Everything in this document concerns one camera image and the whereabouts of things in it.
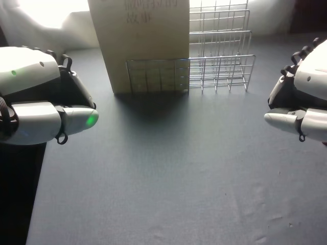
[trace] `white wall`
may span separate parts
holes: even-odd
[[[200,0],[190,2],[191,6],[199,3]],[[248,29],[254,35],[285,32],[294,3],[295,0],[249,0]],[[0,25],[10,45],[52,49],[59,54],[99,46],[87,0],[0,0]]]

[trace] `table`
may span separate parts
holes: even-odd
[[[99,121],[45,151],[27,245],[323,244],[327,149],[268,126],[267,98],[316,36],[254,38],[248,92],[113,95],[100,50],[68,52]]]

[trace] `green light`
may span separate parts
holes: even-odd
[[[86,121],[86,125],[92,126],[96,123],[97,117],[95,115],[91,115]]]

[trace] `bright light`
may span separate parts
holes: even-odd
[[[89,11],[87,0],[19,0],[19,4],[35,22],[57,29],[70,13]]]

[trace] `metal wire file holder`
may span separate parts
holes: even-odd
[[[192,87],[243,85],[251,79],[255,56],[249,55],[251,32],[249,10],[233,9],[241,4],[190,8],[190,58],[176,60],[129,60],[126,62],[131,92],[189,90]]]

